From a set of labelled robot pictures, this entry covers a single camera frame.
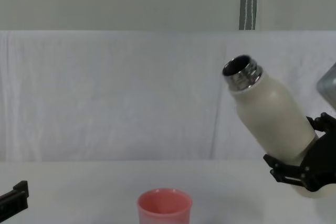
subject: table surface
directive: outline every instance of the table surface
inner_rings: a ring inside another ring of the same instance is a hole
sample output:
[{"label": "table surface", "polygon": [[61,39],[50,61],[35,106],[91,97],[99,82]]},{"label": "table surface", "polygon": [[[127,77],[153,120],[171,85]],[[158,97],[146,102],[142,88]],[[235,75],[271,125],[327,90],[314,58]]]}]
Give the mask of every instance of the table surface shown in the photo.
[{"label": "table surface", "polygon": [[29,208],[6,223],[138,223],[144,191],[174,187],[194,201],[191,224],[334,223],[336,196],[306,199],[250,161],[0,163],[0,194],[27,180]]}]

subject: wall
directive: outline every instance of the wall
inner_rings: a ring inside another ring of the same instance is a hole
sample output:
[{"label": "wall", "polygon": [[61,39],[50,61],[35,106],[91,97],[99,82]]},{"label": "wall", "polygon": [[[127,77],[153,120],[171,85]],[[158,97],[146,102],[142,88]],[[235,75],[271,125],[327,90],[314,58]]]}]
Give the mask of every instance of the wall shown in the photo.
[{"label": "wall", "polygon": [[334,0],[258,0],[260,30],[335,30]]},{"label": "wall", "polygon": [[0,29],[237,30],[239,0],[0,0]]}]

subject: cream water bottle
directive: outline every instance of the cream water bottle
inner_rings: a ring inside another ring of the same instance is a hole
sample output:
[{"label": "cream water bottle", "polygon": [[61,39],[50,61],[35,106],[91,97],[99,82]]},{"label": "cream water bottle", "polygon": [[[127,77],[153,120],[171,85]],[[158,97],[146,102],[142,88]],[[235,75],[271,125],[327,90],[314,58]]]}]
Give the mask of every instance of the cream water bottle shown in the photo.
[{"label": "cream water bottle", "polygon": [[[248,55],[232,59],[223,75],[233,96],[237,114],[265,152],[288,165],[300,165],[310,143],[317,137],[301,109],[280,82],[270,77]],[[293,186],[305,196],[330,193],[327,185],[312,193]]]}]

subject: cup rim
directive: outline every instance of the cup rim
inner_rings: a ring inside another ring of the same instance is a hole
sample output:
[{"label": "cup rim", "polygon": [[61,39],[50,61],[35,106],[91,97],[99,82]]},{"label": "cup rim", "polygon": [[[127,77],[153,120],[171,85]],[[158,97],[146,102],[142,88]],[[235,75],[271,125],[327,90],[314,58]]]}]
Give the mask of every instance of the cup rim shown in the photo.
[{"label": "cup rim", "polygon": [[[188,201],[188,206],[187,206],[186,208],[184,208],[183,210],[181,210],[181,211],[178,211],[178,212],[172,212],[172,213],[170,213],[170,214],[159,214],[159,213],[157,213],[157,212],[150,212],[150,211],[147,211],[147,210],[143,209],[143,208],[140,206],[140,199],[141,199],[143,196],[145,196],[146,194],[151,193],[151,192],[155,192],[155,191],[157,191],[157,190],[174,190],[174,191],[176,191],[178,194],[181,194],[181,195],[185,196],[185,198],[186,198],[187,201]],[[192,205],[193,205],[193,200],[192,200],[192,198],[190,197],[190,195],[187,194],[187,193],[185,193],[184,191],[178,190],[178,189],[176,189],[176,188],[167,188],[167,187],[163,187],[163,188],[155,188],[155,189],[151,189],[151,190],[149,190],[149,191],[145,191],[144,193],[142,193],[142,194],[138,197],[138,201],[137,201],[136,203],[137,203],[137,205],[138,205],[138,208],[139,208],[142,212],[144,212],[144,213],[146,213],[146,214],[148,214],[148,215],[156,216],[156,217],[173,217],[173,216],[178,216],[178,215],[180,215],[180,214],[183,214],[184,212],[189,211],[189,210],[191,209]]]}]

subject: cup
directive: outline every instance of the cup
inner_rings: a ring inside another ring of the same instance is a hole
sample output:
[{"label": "cup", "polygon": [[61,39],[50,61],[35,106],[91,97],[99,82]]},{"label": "cup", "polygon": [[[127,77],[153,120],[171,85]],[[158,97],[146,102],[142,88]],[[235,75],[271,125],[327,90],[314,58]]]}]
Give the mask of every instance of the cup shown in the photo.
[{"label": "cup", "polygon": [[189,224],[191,197],[173,188],[158,188],[138,199],[140,224]]}]

